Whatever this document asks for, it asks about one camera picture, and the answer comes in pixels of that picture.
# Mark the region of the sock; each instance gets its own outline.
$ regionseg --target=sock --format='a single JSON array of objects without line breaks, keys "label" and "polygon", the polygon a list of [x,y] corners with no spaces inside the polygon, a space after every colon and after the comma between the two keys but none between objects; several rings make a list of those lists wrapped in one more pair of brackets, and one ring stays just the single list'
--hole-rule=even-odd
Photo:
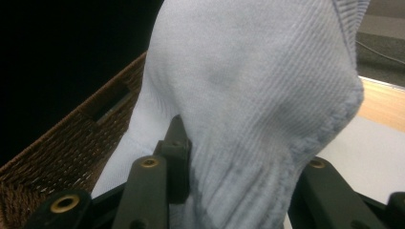
[{"label": "sock", "polygon": [[174,115],[193,142],[171,228],[280,228],[304,166],[363,99],[355,34],[368,1],[165,1],[139,101],[93,197],[125,182]]}]

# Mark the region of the wicker basket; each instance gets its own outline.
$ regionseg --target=wicker basket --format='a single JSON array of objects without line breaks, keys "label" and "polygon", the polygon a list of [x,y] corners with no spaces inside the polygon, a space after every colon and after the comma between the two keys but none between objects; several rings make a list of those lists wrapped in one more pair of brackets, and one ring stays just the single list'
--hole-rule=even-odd
[{"label": "wicker basket", "polygon": [[0,168],[0,228],[21,228],[47,197],[91,192],[127,130],[146,53]]}]

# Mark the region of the wooden surface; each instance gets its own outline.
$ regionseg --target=wooden surface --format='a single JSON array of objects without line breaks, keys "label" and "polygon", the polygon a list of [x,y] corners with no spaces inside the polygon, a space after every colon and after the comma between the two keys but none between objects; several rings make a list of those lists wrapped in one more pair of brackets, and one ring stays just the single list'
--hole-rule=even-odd
[{"label": "wooden surface", "polygon": [[358,115],[405,132],[404,88],[365,77],[361,79],[364,102]]}]

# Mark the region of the white sock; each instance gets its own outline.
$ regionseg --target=white sock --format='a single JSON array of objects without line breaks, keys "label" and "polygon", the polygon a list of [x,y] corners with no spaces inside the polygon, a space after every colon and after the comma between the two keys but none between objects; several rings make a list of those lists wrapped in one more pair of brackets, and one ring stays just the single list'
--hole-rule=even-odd
[{"label": "white sock", "polygon": [[191,194],[171,228],[280,228],[302,169],[361,104],[354,41],[368,2],[165,1],[129,130],[93,196],[125,182],[181,115]]}]

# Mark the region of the dark background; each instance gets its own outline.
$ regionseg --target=dark background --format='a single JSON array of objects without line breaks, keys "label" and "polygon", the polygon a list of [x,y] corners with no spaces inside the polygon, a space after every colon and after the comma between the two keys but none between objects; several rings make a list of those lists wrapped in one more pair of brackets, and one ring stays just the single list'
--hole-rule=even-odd
[{"label": "dark background", "polygon": [[[147,50],[161,2],[2,4],[0,166]],[[372,0],[366,16],[403,23],[404,7],[403,0]],[[372,27],[360,27],[357,39],[404,61],[405,37],[390,37],[385,25]],[[357,63],[362,76],[405,86],[403,64],[361,47]]]}]

